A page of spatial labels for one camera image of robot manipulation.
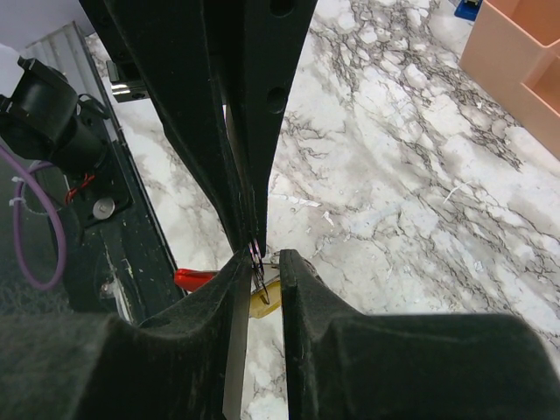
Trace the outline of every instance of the white marble surface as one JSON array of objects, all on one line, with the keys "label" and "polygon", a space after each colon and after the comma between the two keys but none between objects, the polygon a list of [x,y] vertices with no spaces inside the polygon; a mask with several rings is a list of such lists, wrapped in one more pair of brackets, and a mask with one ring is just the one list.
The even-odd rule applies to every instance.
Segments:
[{"label": "white marble surface", "polygon": [[[298,249],[365,313],[522,316],[559,367],[560,164],[459,69],[471,25],[453,9],[319,0],[270,180],[269,249]],[[115,111],[178,265],[218,269],[226,238],[151,104]],[[281,312],[251,320],[243,418],[287,418],[283,355]]]}]

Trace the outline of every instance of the peach plastic bin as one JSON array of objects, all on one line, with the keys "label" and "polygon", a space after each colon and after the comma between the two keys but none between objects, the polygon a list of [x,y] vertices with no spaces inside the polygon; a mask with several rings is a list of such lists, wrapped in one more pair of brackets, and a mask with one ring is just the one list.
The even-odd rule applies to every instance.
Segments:
[{"label": "peach plastic bin", "polygon": [[459,64],[560,159],[560,0],[484,0]]}]

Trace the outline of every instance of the purple cable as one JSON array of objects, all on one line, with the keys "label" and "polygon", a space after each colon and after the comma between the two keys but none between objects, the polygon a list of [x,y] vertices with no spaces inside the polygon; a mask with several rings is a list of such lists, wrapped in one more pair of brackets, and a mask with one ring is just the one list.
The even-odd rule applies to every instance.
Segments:
[{"label": "purple cable", "polygon": [[31,286],[40,291],[49,291],[54,286],[56,286],[60,279],[62,278],[62,274],[64,273],[64,268],[66,267],[67,263],[67,238],[64,235],[64,228],[62,227],[62,222],[60,221],[60,217],[57,214],[56,208],[54,208],[53,203],[45,194],[41,185],[32,177],[32,174],[36,171],[43,170],[52,166],[48,162],[42,162],[33,166],[29,171],[27,171],[19,162],[0,144],[0,157],[2,157],[8,165],[10,165],[14,171],[24,180],[24,182],[33,190],[35,195],[37,195],[38,200],[45,208],[49,218],[51,219],[52,229],[54,230],[54,234],[56,235],[56,240],[58,243],[58,261],[56,263],[56,270],[52,275],[52,278],[47,283],[41,283],[38,281],[31,271],[29,267],[27,267],[27,263],[25,262],[24,251],[22,247],[22,235],[21,235],[21,198],[22,190],[24,188],[24,182],[18,182],[16,185],[16,201],[14,202],[14,248],[16,250],[16,257],[17,263],[19,264],[19,268],[24,273],[25,278],[29,282]]}]

